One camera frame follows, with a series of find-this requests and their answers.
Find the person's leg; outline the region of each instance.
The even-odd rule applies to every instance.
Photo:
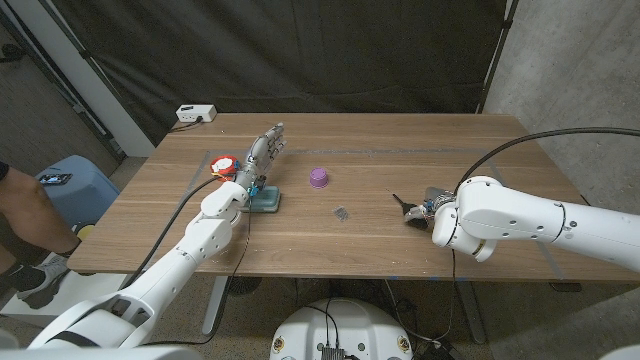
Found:
[[[0,212],[21,239],[58,253],[47,263],[31,266],[0,246],[0,281],[18,290],[18,299],[39,309],[51,302],[69,273],[67,257],[80,240],[64,223],[44,188],[33,177],[0,161]]]
[[[70,255],[80,240],[64,222],[32,176],[9,168],[0,180],[0,212],[22,240],[61,255]]]

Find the blue stool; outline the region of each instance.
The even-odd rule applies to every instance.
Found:
[[[120,191],[91,161],[73,155],[58,161],[36,175],[72,174],[66,184],[44,188],[69,227],[87,221],[97,221],[104,215]]]

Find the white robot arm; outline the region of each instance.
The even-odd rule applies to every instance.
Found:
[[[498,240],[534,240],[640,272],[637,215],[540,198],[486,176],[466,180],[433,210],[433,242],[479,262]]]
[[[148,341],[156,322],[196,268],[231,239],[239,209],[282,150],[284,127],[276,125],[254,142],[236,174],[209,194],[184,237],[131,286],[81,302],[54,320],[31,343],[36,348],[132,348]]]

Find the wooden table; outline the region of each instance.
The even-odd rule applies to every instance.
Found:
[[[421,114],[220,114],[210,124],[168,135],[78,248],[79,272],[131,273],[141,263],[185,192],[211,175],[210,161],[243,158],[254,139],[285,124],[286,152],[268,174],[282,192],[276,214],[253,214],[251,239],[238,269],[244,276],[451,278],[451,251],[430,233],[405,225],[391,196],[419,203],[428,186],[453,189],[492,148],[527,134],[513,116]],[[323,167],[324,189],[309,186]],[[535,142],[496,156],[476,174],[547,198],[582,203],[578,191]],[[156,259],[182,237],[199,203],[196,194],[163,241]],[[344,206],[340,222],[332,210]],[[247,216],[230,245],[198,271],[229,275],[240,259]],[[533,241],[502,241],[489,260],[458,254],[460,280],[638,281],[621,267]]]

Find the shoe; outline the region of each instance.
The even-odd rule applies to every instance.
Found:
[[[53,296],[60,290],[62,279],[69,273],[67,259],[56,255],[47,263],[40,264],[36,269],[44,271],[45,279],[37,288],[20,291],[18,299],[24,301],[32,309],[40,309],[53,300]]]

